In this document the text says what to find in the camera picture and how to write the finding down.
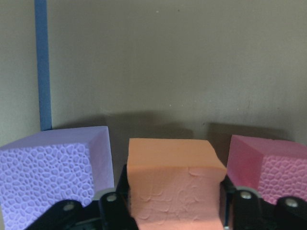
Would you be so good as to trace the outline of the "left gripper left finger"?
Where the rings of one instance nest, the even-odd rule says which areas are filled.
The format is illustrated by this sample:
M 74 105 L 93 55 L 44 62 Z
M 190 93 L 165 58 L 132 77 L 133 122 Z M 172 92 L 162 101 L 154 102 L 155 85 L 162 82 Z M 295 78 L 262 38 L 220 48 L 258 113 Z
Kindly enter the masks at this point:
M 28 230 L 137 230 L 128 208 L 129 184 L 124 165 L 115 191 L 104 193 L 83 207 L 79 201 L 62 200 L 35 220 Z

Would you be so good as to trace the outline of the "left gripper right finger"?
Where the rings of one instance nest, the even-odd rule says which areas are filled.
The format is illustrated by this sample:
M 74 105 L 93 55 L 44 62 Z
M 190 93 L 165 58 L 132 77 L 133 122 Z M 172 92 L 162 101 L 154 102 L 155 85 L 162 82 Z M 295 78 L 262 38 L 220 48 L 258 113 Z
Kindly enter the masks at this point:
M 220 218 L 224 230 L 305 230 L 307 202 L 284 196 L 266 202 L 249 187 L 236 187 L 229 177 L 220 183 Z

